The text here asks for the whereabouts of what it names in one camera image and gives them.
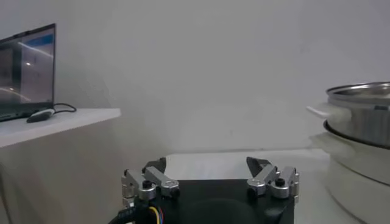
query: table surface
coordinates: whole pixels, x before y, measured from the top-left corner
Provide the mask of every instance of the table surface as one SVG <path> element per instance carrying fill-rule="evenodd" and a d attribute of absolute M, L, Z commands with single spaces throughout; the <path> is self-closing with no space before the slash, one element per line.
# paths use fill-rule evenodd
<path fill-rule="evenodd" d="M 106 121 L 120 115 L 120 109 L 78 109 L 75 113 L 55 114 L 47 121 L 36 123 L 28 124 L 26 119 L 0 122 L 0 147 Z"/>
<path fill-rule="evenodd" d="M 324 187 L 329 156 L 320 149 L 270 150 L 234 153 L 173 154 L 166 157 L 165 174 L 176 180 L 248 179 L 246 157 L 268 159 L 278 167 L 300 172 L 295 223 L 360 223 L 340 207 Z"/>

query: white shelf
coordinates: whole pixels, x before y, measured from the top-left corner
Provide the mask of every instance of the white shelf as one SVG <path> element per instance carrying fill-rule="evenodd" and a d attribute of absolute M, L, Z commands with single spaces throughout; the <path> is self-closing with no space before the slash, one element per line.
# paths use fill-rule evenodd
<path fill-rule="evenodd" d="M 40 138 L 119 117 L 120 109 L 78 109 L 75 113 L 55 114 L 47 121 L 28 124 L 26 119 L 0 122 L 0 147 Z"/>

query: laptop screen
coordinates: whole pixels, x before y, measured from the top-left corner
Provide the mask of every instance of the laptop screen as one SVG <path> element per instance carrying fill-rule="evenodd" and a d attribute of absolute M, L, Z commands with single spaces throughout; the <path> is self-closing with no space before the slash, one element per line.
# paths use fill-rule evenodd
<path fill-rule="evenodd" d="M 0 103 L 53 101 L 55 26 L 0 41 Z"/>

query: pot handle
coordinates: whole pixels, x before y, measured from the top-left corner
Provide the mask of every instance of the pot handle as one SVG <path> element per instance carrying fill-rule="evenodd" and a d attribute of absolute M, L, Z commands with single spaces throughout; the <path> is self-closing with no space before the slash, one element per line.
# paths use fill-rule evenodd
<path fill-rule="evenodd" d="M 311 142 L 336 159 L 350 159 L 356 152 L 348 143 L 333 137 L 329 133 L 322 133 L 309 137 Z"/>
<path fill-rule="evenodd" d="M 351 119 L 349 109 L 337 107 L 330 103 L 320 103 L 312 107 L 306 107 L 306 110 L 319 118 L 333 122 L 349 121 Z"/>

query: computer mouse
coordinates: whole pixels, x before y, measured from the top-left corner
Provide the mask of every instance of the computer mouse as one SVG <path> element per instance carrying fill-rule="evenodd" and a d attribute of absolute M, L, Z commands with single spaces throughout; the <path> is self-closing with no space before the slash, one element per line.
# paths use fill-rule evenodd
<path fill-rule="evenodd" d="M 46 121 L 51 116 L 53 116 L 54 113 L 55 113 L 55 110 L 53 110 L 53 109 L 46 109 L 46 110 L 38 111 L 38 112 L 32 114 L 29 118 L 27 118 L 27 123 Z"/>

